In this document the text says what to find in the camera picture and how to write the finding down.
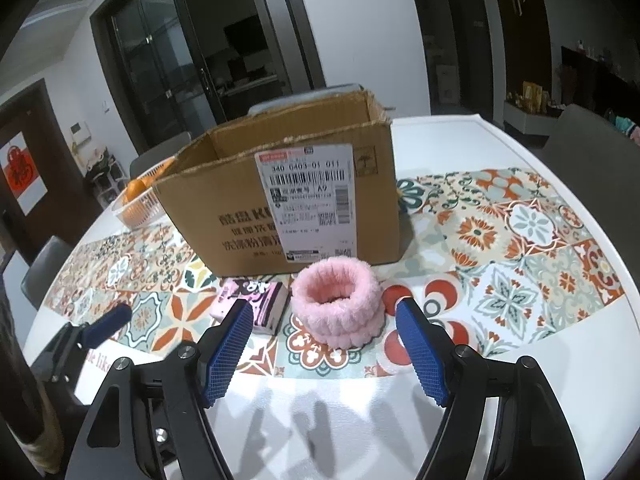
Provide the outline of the pink fluffy headband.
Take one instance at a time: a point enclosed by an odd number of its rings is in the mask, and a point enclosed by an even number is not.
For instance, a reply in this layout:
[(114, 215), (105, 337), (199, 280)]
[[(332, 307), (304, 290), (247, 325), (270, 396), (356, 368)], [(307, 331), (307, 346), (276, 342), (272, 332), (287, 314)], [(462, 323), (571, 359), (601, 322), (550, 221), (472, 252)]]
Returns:
[(360, 348), (385, 324), (382, 287), (371, 266), (337, 256), (307, 266), (291, 288), (293, 314), (320, 344)]

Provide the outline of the grey chair right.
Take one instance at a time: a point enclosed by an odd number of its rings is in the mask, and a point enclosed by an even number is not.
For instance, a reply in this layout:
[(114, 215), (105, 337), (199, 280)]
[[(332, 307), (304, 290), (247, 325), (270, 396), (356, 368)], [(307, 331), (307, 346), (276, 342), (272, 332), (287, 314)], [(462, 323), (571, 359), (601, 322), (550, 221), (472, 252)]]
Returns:
[(603, 117), (570, 104), (540, 153), (639, 276), (639, 147)]

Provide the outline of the red paper door poster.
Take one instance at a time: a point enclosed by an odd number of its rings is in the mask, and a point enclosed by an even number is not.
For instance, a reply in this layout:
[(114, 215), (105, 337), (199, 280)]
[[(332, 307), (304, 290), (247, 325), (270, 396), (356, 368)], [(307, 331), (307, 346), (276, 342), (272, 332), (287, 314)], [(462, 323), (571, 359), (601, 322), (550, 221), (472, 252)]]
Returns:
[(22, 213), (28, 216), (48, 189), (20, 131), (1, 147), (1, 169)]

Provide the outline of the black glass sliding door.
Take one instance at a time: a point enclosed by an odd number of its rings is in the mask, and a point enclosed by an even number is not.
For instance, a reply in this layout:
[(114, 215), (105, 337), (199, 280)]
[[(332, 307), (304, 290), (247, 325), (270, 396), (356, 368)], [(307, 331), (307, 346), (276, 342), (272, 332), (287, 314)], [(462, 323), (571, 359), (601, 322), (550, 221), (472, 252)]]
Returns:
[(103, 0), (90, 24), (138, 154), (326, 84), (303, 0)]

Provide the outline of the pink cartoon tissue pack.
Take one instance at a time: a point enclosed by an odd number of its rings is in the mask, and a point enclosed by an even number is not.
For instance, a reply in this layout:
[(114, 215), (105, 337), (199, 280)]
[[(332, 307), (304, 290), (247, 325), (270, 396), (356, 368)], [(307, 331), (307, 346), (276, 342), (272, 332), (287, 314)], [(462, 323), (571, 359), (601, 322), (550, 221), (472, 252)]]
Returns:
[(221, 322), (238, 300), (252, 307), (255, 333), (274, 335), (288, 303), (288, 289), (281, 282), (227, 278), (208, 313)]

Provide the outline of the grey chair behind box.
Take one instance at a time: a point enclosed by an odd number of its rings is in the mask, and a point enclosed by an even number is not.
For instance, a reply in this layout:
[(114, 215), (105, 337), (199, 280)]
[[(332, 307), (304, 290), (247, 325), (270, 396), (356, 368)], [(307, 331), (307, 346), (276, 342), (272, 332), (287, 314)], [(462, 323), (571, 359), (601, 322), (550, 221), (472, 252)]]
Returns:
[(337, 84), (336, 86), (309, 90), (302, 93), (289, 94), (288, 96), (279, 96), (268, 101), (260, 102), (250, 107), (247, 111), (248, 116), (274, 110), (275, 108), (287, 107), (315, 100), (328, 98), (329, 96), (339, 96), (344, 93), (352, 93), (363, 90), (361, 84)]

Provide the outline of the grey chair far left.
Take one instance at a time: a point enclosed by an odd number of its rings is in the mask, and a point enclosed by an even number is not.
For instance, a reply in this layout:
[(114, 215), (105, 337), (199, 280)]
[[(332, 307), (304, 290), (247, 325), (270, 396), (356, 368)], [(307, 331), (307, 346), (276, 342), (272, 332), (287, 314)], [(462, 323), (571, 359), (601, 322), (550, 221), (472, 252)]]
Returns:
[(129, 177), (131, 179), (140, 177), (146, 170), (155, 166), (159, 162), (168, 159), (168, 157), (177, 154), (178, 151), (190, 144), (191, 141), (191, 133), (189, 131), (183, 131), (182, 133), (149, 148), (146, 152), (142, 153), (131, 162), (129, 167)]

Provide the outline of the colourful clothes on chair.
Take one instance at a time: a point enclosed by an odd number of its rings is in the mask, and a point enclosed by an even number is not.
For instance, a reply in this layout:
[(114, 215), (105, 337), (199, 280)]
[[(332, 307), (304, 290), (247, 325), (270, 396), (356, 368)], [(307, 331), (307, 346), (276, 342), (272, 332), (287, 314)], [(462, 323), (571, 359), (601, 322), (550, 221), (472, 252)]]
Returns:
[(623, 133), (626, 138), (640, 145), (640, 126), (627, 117), (616, 116), (614, 119), (615, 127)]

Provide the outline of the brown cardboard box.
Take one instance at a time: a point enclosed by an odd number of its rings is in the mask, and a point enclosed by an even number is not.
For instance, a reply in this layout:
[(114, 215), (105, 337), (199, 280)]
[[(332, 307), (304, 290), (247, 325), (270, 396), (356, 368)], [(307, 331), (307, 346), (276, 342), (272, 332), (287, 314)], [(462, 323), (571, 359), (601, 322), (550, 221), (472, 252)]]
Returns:
[(392, 123), (368, 90), (226, 122), (183, 148), (154, 188), (225, 278), (401, 255)]

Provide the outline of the grey chair near left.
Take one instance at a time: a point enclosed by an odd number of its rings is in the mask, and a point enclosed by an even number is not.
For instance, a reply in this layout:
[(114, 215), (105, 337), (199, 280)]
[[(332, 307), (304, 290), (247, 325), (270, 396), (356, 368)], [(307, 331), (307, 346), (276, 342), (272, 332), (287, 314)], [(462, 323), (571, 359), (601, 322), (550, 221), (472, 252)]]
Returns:
[(36, 310), (40, 308), (72, 250), (72, 246), (65, 240), (51, 236), (26, 272), (21, 282), (21, 291)]

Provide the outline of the small cluttered rack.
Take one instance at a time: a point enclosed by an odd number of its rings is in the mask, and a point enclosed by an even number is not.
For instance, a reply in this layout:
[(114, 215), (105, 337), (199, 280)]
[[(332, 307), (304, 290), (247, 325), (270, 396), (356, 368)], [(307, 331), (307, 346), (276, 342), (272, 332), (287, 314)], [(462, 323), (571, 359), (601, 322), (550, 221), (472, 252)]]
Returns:
[(128, 174), (107, 148), (96, 148), (87, 162), (86, 185), (98, 204), (106, 209), (126, 188)]

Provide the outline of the patterned tile tablecloth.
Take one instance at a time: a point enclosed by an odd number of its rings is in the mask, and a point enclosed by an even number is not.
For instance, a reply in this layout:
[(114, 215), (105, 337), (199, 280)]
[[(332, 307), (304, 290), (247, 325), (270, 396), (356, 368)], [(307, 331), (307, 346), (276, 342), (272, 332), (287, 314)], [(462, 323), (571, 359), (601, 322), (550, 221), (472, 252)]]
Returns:
[(116, 340), (163, 356), (245, 298), (255, 330), (241, 372), (337, 379), (409, 370), (396, 326), (402, 298), (456, 344), (492, 358), (624, 296), (582, 217), (533, 170), (431, 174), (397, 187), (409, 244), (385, 266), (336, 257), (299, 274), (220, 278), (161, 223), (76, 248), (43, 303), (78, 325), (128, 304)]

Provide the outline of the white basket of oranges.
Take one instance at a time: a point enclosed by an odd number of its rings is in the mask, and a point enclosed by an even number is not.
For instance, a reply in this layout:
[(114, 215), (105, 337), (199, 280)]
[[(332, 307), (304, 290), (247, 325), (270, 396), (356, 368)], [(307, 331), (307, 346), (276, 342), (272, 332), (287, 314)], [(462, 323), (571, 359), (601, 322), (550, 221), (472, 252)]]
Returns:
[(175, 156), (167, 157), (158, 162), (139, 177), (128, 183), (111, 203), (110, 211), (123, 226), (130, 230), (148, 226), (158, 220), (164, 213), (164, 208), (154, 191), (154, 184), (162, 173), (175, 160)]

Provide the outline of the white low cabinet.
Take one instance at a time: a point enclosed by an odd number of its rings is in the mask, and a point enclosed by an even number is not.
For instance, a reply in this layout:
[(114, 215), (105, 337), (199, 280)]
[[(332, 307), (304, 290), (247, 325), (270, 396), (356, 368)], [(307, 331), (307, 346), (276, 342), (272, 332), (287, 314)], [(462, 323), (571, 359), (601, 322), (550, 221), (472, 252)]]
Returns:
[(557, 121), (554, 117), (529, 114), (509, 102), (503, 103), (503, 122), (524, 136), (551, 136)]

